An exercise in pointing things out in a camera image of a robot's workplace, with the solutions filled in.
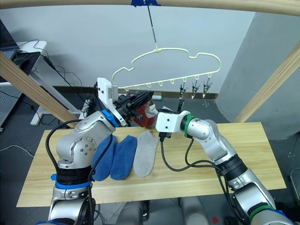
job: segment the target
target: clothespin clip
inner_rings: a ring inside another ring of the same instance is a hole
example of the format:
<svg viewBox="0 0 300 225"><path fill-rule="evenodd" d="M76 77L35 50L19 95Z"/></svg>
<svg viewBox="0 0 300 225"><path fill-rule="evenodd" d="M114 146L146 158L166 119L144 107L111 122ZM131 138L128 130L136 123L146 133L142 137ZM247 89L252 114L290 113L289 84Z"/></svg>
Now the clothespin clip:
<svg viewBox="0 0 300 225"><path fill-rule="evenodd" d="M205 95L207 94L207 91L212 86L212 83L209 83L210 78L211 78L211 74L208 75L208 79L207 79L206 84L203 81L203 95L202 95L203 98L205 98Z"/></svg>
<svg viewBox="0 0 300 225"><path fill-rule="evenodd" d="M180 90L179 90L179 99L182 99L184 93L187 91L187 88L184 88L185 82L183 83L183 86L180 85Z"/></svg>
<svg viewBox="0 0 300 225"><path fill-rule="evenodd" d="M196 92L198 91L200 85L196 86L197 85L197 80L196 80L196 83L194 85L194 83L192 84L192 99L194 99L195 95L196 95Z"/></svg>

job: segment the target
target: wooden beam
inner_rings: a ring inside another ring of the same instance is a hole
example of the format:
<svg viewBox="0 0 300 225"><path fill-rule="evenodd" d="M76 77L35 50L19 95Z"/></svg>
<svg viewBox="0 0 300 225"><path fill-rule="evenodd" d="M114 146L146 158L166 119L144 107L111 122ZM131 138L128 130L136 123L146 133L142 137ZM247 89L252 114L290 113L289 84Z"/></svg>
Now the wooden beam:
<svg viewBox="0 0 300 225"><path fill-rule="evenodd" d="M76 120L77 118L65 109L52 96L44 91L32 79L30 79L17 65L9 60L0 51L0 76L10 82L19 91L23 92L41 107L49 111L53 116L65 122L68 120ZM71 128L75 127L75 123L69 124Z"/></svg>
<svg viewBox="0 0 300 225"><path fill-rule="evenodd" d="M300 66L300 42L275 70L267 82L248 102L233 122L243 123L293 74Z"/></svg>
<svg viewBox="0 0 300 225"><path fill-rule="evenodd" d="M219 8L300 15L299 0L157 0L162 6ZM131 5L131 0L0 0L0 8L57 5Z"/></svg>

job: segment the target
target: red object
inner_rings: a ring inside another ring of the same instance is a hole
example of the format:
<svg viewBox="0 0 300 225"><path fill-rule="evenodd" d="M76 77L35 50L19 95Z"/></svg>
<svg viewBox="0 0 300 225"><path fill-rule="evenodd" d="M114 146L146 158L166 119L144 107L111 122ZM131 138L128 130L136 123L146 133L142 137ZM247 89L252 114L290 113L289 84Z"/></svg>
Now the red object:
<svg viewBox="0 0 300 225"><path fill-rule="evenodd" d="M140 107L138 110L136 110L139 114L143 115L144 120L138 120L136 117L134 117L132 119L134 122L136 122L138 125L140 125L140 127L143 127L143 128L151 127L151 125L155 121L155 117L148 118L146 116L146 112L145 112L146 108L147 108L147 104L144 104L142 107Z"/></svg>
<svg viewBox="0 0 300 225"><path fill-rule="evenodd" d="M213 217L212 222L213 222L213 224L218 224L220 221L217 217Z"/></svg>

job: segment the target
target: gray floor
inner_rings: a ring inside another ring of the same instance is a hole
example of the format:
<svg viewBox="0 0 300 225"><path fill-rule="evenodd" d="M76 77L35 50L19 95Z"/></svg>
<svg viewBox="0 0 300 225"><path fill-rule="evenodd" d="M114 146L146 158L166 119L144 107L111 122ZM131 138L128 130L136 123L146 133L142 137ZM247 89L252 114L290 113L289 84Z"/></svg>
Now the gray floor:
<svg viewBox="0 0 300 225"><path fill-rule="evenodd" d="M76 105L81 106L81 102L74 94L66 94L66 97ZM22 97L22 101L36 106L27 97ZM165 98L156 101L157 108L167 106L176 110L178 100ZM184 109L189 110L194 116L202 119L212 119L217 123L226 123L227 120L217 109L214 100L191 100L185 102ZM30 121L34 112L24 103L17 103L14 110L4 124L4 132L0 133L0 149L9 145L19 145L35 153L39 140L45 129L51 129L57 125L57 120L51 125L31 126ZM43 122L48 123L53 116L43 117ZM290 206L295 205L295 198L289 181L289 172L299 166L300 162L300 138L295 134L285 140L270 141L273 152L276 156L281 173L285 179L287 189L272 190L271 194L277 201L284 202ZM31 225L39 220L46 220L49 212L48 207L39 208L16 208L23 183L29 170L32 158L25 152L17 148L0 153L0 210L1 224L3 225ZM222 195L208 195L200 197L210 219L217 217L218 224L223 224L225 217L232 216L225 198ZM114 224L117 216L124 206L124 203L102 204L101 212L105 217L106 224ZM150 202L150 218L146 225L172 224L181 225L182 218L177 199L160 199Z"/></svg>

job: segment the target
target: white plastic hanger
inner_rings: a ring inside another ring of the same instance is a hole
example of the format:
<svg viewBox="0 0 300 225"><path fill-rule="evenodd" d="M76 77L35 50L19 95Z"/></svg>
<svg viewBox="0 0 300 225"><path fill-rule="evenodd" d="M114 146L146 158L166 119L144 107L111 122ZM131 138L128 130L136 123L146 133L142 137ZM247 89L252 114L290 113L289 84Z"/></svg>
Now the white plastic hanger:
<svg viewBox="0 0 300 225"><path fill-rule="evenodd" d="M196 56L190 56L189 51L187 49L184 49L184 48L158 48L158 45L157 45L157 42L156 42L156 38L155 38L155 33L154 33L154 28L153 28L153 24L152 24L152 18L151 18L149 6L148 6L148 12L149 12L149 17L150 17L150 22L151 22L151 26L152 26L152 32L153 32L153 37L154 37L154 42L155 42L156 49L154 49L151 52L144 53L144 54L142 54L142 55L134 58L131 61L132 67L130 69L128 69L127 67L122 67L122 68L118 69L116 72L113 73L113 75L112 75L112 81L114 80L116 74L119 73L120 71L122 71L122 70L126 70L126 71L132 71L132 70L134 70L135 69L134 63L135 63L135 61L139 60L140 58L142 58L144 56L147 56L147 55L150 55L150 54L153 54L153 53L159 53L161 51L166 51L166 50L173 50L173 51L175 50L175 51L186 52L187 53L187 57L190 58L190 59L197 59L199 55L211 56L211 57L214 57L215 59L218 60L219 67L218 67L217 70L210 71L210 72L205 72L205 73L200 73L200 74L194 74L194 75L187 75L187 76L181 76L181 77L176 77L176 78L171 78L171 79L166 79L166 80L161 80L161 81L154 81L154 82L134 84L134 85L130 85L130 86L119 87L119 89L125 89L125 90L128 90L129 88L140 89L140 86L144 86L144 85L146 85L148 88L151 88L152 85L156 84L156 83L159 84L160 86L163 86L164 82L171 82L171 84L175 84L176 80L182 79L183 82L186 82L187 79L190 78L190 77L194 77L196 80L198 80L199 76L202 76L202 75L208 75L208 77L210 78L212 74L218 72L221 69L221 60L220 60L220 58L218 56L216 56L214 54L205 53L205 52L199 52L199 53L197 53Z"/></svg>

